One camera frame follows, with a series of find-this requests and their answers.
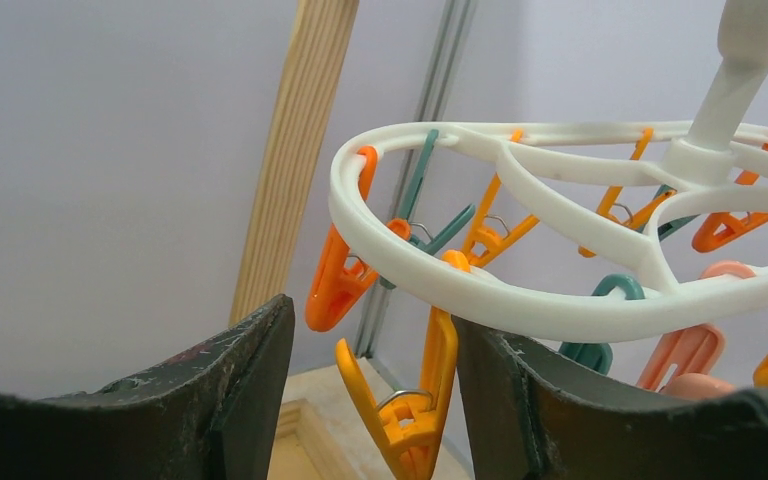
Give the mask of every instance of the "teal clothespin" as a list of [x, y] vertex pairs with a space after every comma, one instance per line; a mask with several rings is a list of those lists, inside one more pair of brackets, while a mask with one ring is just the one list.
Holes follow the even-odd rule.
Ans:
[[[399, 206], [396, 212], [396, 218], [409, 219], [416, 207], [416, 201], [419, 198], [419, 192], [422, 189], [422, 181], [425, 177], [425, 168], [428, 164], [428, 159], [431, 158], [431, 152], [434, 151], [434, 142], [437, 137], [440, 136], [439, 130], [431, 130], [428, 132], [428, 136], [425, 137], [425, 144], [422, 146], [422, 152], [419, 154], [419, 160], [416, 162], [416, 168], [413, 171], [410, 182], [408, 182], [405, 195], [402, 198], [402, 204]], [[436, 236], [432, 236], [428, 233], [428, 230], [424, 225], [420, 223], [411, 223], [412, 226], [418, 226], [425, 231], [428, 235], [428, 243], [423, 242], [419, 237], [411, 234], [408, 239], [408, 243], [422, 250], [429, 255], [436, 255], [455, 235], [463, 229], [472, 217], [475, 215], [475, 205], [468, 205], [461, 210], [461, 213], [457, 214], [451, 222], [448, 223]], [[380, 278], [379, 283], [387, 290], [392, 290], [396, 286], [387, 281], [385, 278]]]
[[[631, 275], [615, 273], [603, 278], [596, 289], [594, 297], [604, 297], [615, 288], [625, 292], [626, 300], [642, 300], [643, 287]], [[595, 372], [607, 375], [614, 360], [614, 352], [607, 343], [567, 343], [561, 344], [558, 353], [583, 365]]]
[[[672, 190], [672, 187], [670, 187], [669, 185], [661, 185], [661, 188], [658, 189], [658, 192], [655, 194], [654, 198], [658, 198], [659, 196], [663, 195], [664, 193], [667, 193], [670, 190]], [[678, 231], [679, 228], [692, 222], [698, 216], [699, 215], [692, 215], [690, 217], [677, 218], [671, 222], [667, 222], [663, 225], [658, 226], [658, 240], [663, 242], [665, 238], [674, 234], [675, 232]], [[642, 232], [644, 228], [646, 228], [645, 223], [640, 228], [638, 228], [637, 231]]]

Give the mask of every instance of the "metal strip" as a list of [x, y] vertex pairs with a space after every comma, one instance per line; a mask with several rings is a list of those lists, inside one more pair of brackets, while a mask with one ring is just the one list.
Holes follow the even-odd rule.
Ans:
[[[462, 46], [472, 23], [476, 5], [477, 2], [472, 0], [448, 0], [446, 2], [414, 121], [441, 120], [448, 100], [449, 87], [460, 60]], [[399, 210], [404, 191], [407, 188], [408, 178], [413, 173], [418, 159], [419, 153], [417, 151], [411, 150], [406, 153], [387, 218], [393, 218]], [[383, 288], [377, 282], [368, 292], [355, 339], [356, 355], [361, 357], [373, 356], [375, 341], [381, 330], [387, 306], [390, 303], [390, 294], [390, 290]]]

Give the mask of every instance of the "wooden beam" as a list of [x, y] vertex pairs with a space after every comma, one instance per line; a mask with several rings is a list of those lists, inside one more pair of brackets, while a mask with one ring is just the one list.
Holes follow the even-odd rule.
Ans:
[[286, 284], [357, 7], [358, 0], [299, 0], [230, 325]]

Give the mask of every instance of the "white wall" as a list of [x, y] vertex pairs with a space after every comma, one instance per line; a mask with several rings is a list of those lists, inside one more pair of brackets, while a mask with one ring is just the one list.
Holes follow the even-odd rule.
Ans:
[[[415, 111], [442, 0], [361, 2], [287, 292], [348, 138]], [[0, 1], [0, 390], [103, 384], [227, 324], [296, 2]], [[397, 162], [370, 203], [386, 212]], [[340, 336], [298, 316], [293, 371]]]
[[[528, 2], [518, 17], [503, 6], [479, 5], [469, 45], [446, 118], [474, 121], [679, 120], [692, 118], [720, 56], [716, 30], [723, 1], [578, 3]], [[768, 80], [746, 120], [768, 125]], [[657, 154], [658, 149], [650, 149]], [[627, 158], [628, 146], [581, 148]], [[467, 202], [479, 202], [492, 167], [439, 152], [431, 162], [417, 221], [436, 231]], [[603, 187], [547, 182], [571, 199], [595, 208]], [[633, 210], [652, 189], [626, 189], [620, 201]], [[525, 215], [505, 192], [495, 213], [510, 224]], [[680, 280], [697, 277], [711, 263], [736, 259], [768, 265], [768, 224], [741, 240], [701, 255], [690, 239], [702, 218], [664, 242]], [[450, 245], [460, 248], [463, 236]], [[585, 259], [577, 246], [539, 225], [490, 265], [509, 283], [540, 290], [589, 295], [601, 278], [620, 271], [601, 258]], [[428, 307], [405, 292], [393, 296], [377, 349], [378, 359], [402, 382], [418, 379]], [[738, 385], [768, 351], [768, 309], [716, 322], [729, 346], [713, 374]], [[635, 382], [657, 338], [614, 344], [611, 376]], [[557, 343], [547, 342], [553, 346]], [[453, 398], [447, 435], [468, 452], [460, 398]]]

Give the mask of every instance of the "pink clothespin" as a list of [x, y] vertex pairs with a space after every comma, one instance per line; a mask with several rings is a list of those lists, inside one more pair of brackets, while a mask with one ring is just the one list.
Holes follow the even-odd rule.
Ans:
[[[719, 275], [734, 275], [740, 278], [755, 276], [755, 272], [748, 266], [735, 261], [717, 262], [706, 268], [700, 278], [716, 277]], [[719, 360], [726, 347], [726, 339], [719, 328], [705, 323], [695, 327], [677, 330], [661, 336], [658, 346], [649, 362], [643, 368], [640, 379], [637, 380], [639, 388], [656, 391], [663, 384], [664, 392], [678, 389], [680, 392], [685, 383], [693, 387], [700, 384], [699, 378], [690, 377], [676, 387], [668, 389], [670, 383], [679, 376], [690, 373], [707, 374]], [[670, 368], [675, 365], [675, 371], [670, 378], [666, 378]]]

